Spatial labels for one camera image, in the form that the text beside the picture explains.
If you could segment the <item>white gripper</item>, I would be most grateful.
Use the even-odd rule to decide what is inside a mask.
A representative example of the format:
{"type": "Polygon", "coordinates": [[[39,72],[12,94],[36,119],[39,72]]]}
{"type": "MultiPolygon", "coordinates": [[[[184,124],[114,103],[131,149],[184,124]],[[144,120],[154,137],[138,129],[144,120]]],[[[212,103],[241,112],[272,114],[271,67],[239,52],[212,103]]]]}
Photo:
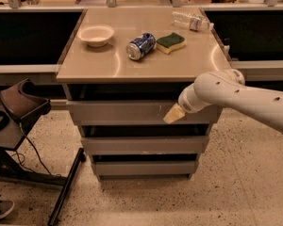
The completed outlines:
{"type": "Polygon", "coordinates": [[[182,119],[186,113],[197,113],[208,106],[195,93],[194,85],[189,85],[183,89],[178,98],[178,104],[174,104],[167,112],[163,120],[171,124],[182,119]]]}

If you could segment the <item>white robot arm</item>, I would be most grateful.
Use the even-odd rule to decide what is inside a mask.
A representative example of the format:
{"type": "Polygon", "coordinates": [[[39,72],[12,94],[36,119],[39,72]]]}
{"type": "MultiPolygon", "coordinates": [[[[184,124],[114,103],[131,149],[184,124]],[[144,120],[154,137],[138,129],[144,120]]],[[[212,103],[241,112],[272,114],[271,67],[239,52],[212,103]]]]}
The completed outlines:
{"type": "Polygon", "coordinates": [[[198,75],[163,119],[173,123],[209,105],[235,109],[283,133],[283,91],[247,87],[242,73],[235,69],[198,75]]]}

